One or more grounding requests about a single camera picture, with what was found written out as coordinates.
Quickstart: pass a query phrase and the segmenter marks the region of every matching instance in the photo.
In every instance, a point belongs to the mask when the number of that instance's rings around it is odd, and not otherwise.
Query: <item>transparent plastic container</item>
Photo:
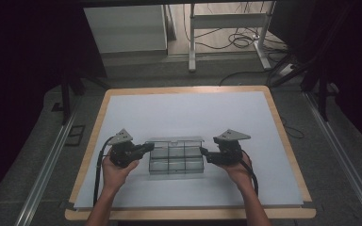
[[[204,172],[200,151],[201,137],[156,137],[147,143],[155,143],[150,152],[149,172],[157,174],[188,174]]]

